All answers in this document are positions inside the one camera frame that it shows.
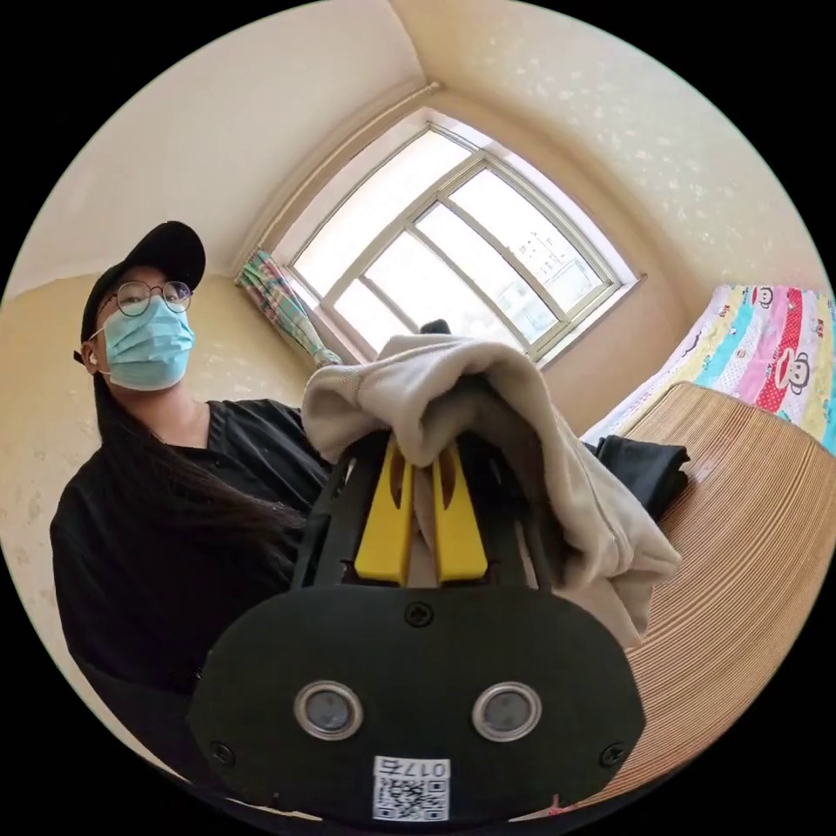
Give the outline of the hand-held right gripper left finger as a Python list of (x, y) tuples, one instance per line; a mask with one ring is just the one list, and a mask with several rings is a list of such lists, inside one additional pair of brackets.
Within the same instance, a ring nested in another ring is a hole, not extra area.
[(363, 581), (405, 585), (412, 544), (414, 468), (395, 441), (385, 448), (380, 474), (354, 559)]

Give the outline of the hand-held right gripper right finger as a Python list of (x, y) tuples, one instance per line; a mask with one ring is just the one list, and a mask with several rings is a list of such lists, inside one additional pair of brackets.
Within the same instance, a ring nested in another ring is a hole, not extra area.
[(443, 449), (433, 462), (433, 511), (438, 581), (481, 581), (488, 571), (488, 559), (456, 448)]

